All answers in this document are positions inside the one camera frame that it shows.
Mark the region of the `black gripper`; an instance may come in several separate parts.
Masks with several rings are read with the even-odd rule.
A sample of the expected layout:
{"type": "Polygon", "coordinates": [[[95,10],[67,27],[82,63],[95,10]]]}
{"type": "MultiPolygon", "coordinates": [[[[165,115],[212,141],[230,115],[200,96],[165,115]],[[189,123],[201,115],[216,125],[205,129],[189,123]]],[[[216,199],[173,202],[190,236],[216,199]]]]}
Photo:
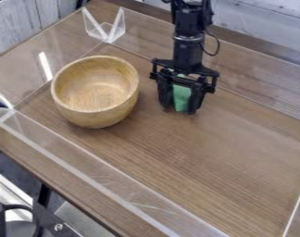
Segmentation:
{"type": "Polygon", "coordinates": [[[202,64],[181,69],[171,59],[151,60],[150,78],[158,82],[158,101],[163,107],[173,103],[173,84],[191,88],[187,113],[194,114],[201,107],[206,93],[214,94],[220,72],[202,64]]]}

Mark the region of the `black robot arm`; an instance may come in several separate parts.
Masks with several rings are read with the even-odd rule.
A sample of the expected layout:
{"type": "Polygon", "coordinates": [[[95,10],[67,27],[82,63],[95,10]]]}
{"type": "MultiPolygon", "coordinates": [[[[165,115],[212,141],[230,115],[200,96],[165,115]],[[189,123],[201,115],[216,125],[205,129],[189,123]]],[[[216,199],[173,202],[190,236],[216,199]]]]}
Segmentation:
{"type": "Polygon", "coordinates": [[[218,38],[209,32],[213,24],[210,0],[161,0],[171,6],[174,51],[171,59],[151,60],[150,78],[158,84],[162,107],[194,114],[206,94],[216,93],[220,72],[204,63],[204,54],[216,56],[221,49],[218,38]]]}

